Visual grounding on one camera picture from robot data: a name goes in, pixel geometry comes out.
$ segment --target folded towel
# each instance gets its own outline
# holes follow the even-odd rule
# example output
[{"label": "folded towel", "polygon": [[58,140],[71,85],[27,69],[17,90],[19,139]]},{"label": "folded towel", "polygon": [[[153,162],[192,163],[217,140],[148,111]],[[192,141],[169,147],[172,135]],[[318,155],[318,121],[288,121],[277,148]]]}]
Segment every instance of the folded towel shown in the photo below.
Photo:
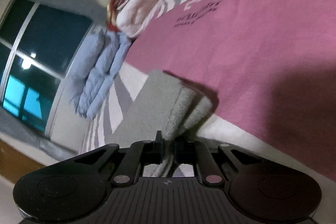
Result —
[{"label": "folded towel", "polygon": [[172,143],[177,136],[196,126],[211,110],[211,101],[179,79],[152,71],[123,121],[106,143],[129,147],[136,141],[154,140],[157,130],[164,139],[164,160],[150,174],[167,176],[172,163]]},{"label": "folded towel", "polygon": [[70,104],[81,117],[95,117],[130,46],[130,39],[120,32],[101,30],[85,37],[66,79]]},{"label": "folded towel", "polygon": [[125,0],[117,15],[117,27],[128,37],[137,37],[147,27],[163,0]]}]

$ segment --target gray towel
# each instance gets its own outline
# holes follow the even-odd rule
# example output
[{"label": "gray towel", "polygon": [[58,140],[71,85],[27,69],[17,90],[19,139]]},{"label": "gray towel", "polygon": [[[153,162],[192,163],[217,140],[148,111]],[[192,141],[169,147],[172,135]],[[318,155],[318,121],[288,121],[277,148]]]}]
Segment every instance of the gray towel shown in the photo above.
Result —
[{"label": "gray towel", "polygon": [[211,110],[211,101],[179,79],[154,70],[108,143],[129,147],[142,140],[155,140],[162,131],[164,160],[150,172],[153,177],[167,176],[173,155],[171,144],[177,136],[197,125]]}]

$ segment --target bed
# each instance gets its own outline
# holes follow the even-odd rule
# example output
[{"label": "bed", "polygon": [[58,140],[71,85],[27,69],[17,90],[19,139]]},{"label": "bed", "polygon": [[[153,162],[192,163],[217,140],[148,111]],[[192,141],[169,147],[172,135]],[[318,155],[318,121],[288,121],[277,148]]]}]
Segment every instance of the bed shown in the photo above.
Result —
[{"label": "bed", "polygon": [[105,145],[149,72],[162,70],[215,105],[197,137],[309,174],[323,193],[313,218],[336,223],[335,22],[334,0],[188,0],[174,7],[134,42],[80,152]]}]

